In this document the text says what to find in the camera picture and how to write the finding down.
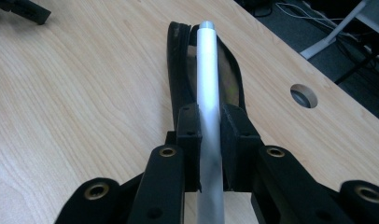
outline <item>gray floor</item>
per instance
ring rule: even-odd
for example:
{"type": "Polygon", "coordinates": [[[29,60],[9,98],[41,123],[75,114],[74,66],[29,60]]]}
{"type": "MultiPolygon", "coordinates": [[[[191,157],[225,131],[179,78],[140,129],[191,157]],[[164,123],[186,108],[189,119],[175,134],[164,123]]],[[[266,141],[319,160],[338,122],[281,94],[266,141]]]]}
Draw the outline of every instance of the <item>gray floor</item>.
{"type": "MultiPolygon", "coordinates": [[[[306,9],[302,1],[290,0],[288,2],[306,9]]],[[[267,11],[267,8],[259,8],[256,14],[261,15],[267,11]]],[[[270,16],[257,18],[257,20],[262,22],[297,52],[301,52],[312,46],[327,35],[327,31],[322,31],[304,19],[292,18],[284,14],[275,4],[273,4],[273,13],[270,16]]],[[[342,36],[339,39],[340,43],[349,49],[349,52],[357,61],[364,59],[360,47],[348,44],[346,39],[349,39],[349,37],[342,36]]],[[[334,43],[330,45],[309,60],[313,66],[332,81],[335,81],[355,66],[355,63],[339,51],[338,44],[334,43]]],[[[370,69],[359,69],[339,86],[379,118],[379,60],[374,60],[366,66],[370,69]]]]}

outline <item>metal grommet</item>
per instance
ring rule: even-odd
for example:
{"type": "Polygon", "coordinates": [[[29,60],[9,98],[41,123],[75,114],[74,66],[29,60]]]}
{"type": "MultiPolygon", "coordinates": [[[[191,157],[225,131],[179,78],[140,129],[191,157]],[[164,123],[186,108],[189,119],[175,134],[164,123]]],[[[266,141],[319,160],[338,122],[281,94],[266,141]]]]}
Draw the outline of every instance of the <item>metal grommet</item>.
{"type": "Polygon", "coordinates": [[[163,157],[172,157],[175,155],[175,149],[171,147],[165,147],[160,150],[160,155],[163,157]]]}
{"type": "Polygon", "coordinates": [[[282,158],[286,155],[282,149],[275,148],[275,147],[270,147],[270,148],[266,149],[266,152],[270,156],[277,157],[277,158],[282,158]]]}
{"type": "Polygon", "coordinates": [[[379,203],[379,192],[374,189],[365,186],[357,186],[355,187],[355,193],[367,202],[379,203]]]}
{"type": "Polygon", "coordinates": [[[91,201],[101,199],[104,196],[106,196],[109,190],[110,190],[110,187],[106,183],[104,182],[95,183],[89,186],[85,190],[84,197],[91,201]]]}

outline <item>round hole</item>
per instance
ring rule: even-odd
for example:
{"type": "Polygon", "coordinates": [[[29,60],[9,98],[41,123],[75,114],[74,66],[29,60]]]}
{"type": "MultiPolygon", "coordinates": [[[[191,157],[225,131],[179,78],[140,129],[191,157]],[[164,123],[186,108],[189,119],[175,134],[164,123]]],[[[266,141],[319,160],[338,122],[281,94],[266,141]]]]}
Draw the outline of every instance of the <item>round hole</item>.
{"type": "Polygon", "coordinates": [[[147,212],[147,217],[150,219],[160,218],[163,214],[163,211],[160,208],[150,208],[147,212]]]}
{"type": "Polygon", "coordinates": [[[85,190],[84,196],[88,200],[101,199],[108,193],[109,189],[110,187],[106,183],[95,183],[85,190]]]}
{"type": "Polygon", "coordinates": [[[332,216],[324,210],[316,210],[316,216],[323,221],[332,221],[332,216]]]}
{"type": "Polygon", "coordinates": [[[365,186],[357,186],[355,192],[360,198],[370,203],[379,203],[379,192],[365,186]]]}
{"type": "Polygon", "coordinates": [[[175,155],[175,150],[173,148],[163,148],[160,150],[160,155],[163,157],[171,157],[175,155]]]}
{"type": "Polygon", "coordinates": [[[281,158],[285,156],[285,152],[279,148],[268,148],[266,152],[273,157],[281,158]]]}
{"type": "Polygon", "coordinates": [[[315,93],[302,84],[295,84],[290,89],[291,97],[297,104],[305,108],[315,108],[317,106],[317,97],[315,93]]]}

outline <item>table surface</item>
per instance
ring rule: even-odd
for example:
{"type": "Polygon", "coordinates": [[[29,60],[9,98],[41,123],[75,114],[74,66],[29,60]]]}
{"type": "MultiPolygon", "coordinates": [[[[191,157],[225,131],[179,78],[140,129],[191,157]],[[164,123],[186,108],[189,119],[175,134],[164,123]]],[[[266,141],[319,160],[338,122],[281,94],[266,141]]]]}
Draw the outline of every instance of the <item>table surface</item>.
{"type": "MultiPolygon", "coordinates": [[[[236,57],[248,116],[320,183],[379,185],[379,120],[230,0],[35,1],[42,26],[0,10],[0,223],[52,223],[98,176],[124,183],[173,130],[166,40],[171,21],[215,23],[236,57]],[[294,84],[315,108],[291,98],[294,84]]],[[[226,193],[227,223],[255,219],[226,193]]],[[[196,218],[186,195],[185,221],[196,218]]]]}

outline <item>black clamp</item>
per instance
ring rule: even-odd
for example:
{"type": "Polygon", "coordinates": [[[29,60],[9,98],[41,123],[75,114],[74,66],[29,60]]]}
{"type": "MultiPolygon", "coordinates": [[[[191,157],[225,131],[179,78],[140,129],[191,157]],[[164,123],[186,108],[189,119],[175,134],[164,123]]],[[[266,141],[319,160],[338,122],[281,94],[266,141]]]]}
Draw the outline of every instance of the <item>black clamp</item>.
{"type": "MultiPolygon", "coordinates": [[[[190,63],[193,56],[188,51],[196,46],[196,29],[176,22],[169,26],[167,62],[175,130],[167,133],[164,145],[152,150],[145,172],[122,185],[108,178],[84,183],[56,224],[183,223],[185,192],[202,190],[202,130],[190,68],[196,65],[190,63]]],[[[222,82],[230,81],[220,92],[224,191],[251,193],[261,224],[379,223],[378,186],[351,180],[334,191],[317,183],[288,150],[264,145],[246,113],[237,62],[222,42],[218,44],[229,62],[228,69],[218,69],[226,72],[219,75],[225,76],[222,82]]]]}
{"type": "Polygon", "coordinates": [[[0,0],[0,8],[34,21],[38,25],[44,24],[50,15],[49,10],[28,0],[0,0]]]}

